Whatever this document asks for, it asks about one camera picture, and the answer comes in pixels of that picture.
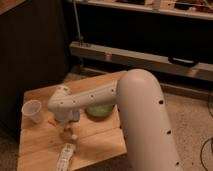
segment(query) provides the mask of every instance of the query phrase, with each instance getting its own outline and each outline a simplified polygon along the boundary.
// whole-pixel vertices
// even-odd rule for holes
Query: paper cup
[[[22,114],[35,123],[42,122],[42,105],[39,100],[30,100],[22,106]]]

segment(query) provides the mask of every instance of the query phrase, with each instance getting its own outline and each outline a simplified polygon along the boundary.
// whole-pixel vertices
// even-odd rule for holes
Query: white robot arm
[[[134,171],[182,171],[162,90],[148,71],[134,69],[118,81],[69,95],[59,87],[48,108],[59,122],[73,109],[117,103],[130,163]]]

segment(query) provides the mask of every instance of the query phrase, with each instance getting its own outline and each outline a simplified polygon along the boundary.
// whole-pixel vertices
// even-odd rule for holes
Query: green object
[[[107,117],[112,113],[114,104],[105,104],[100,106],[88,107],[85,109],[86,113],[94,117]]]

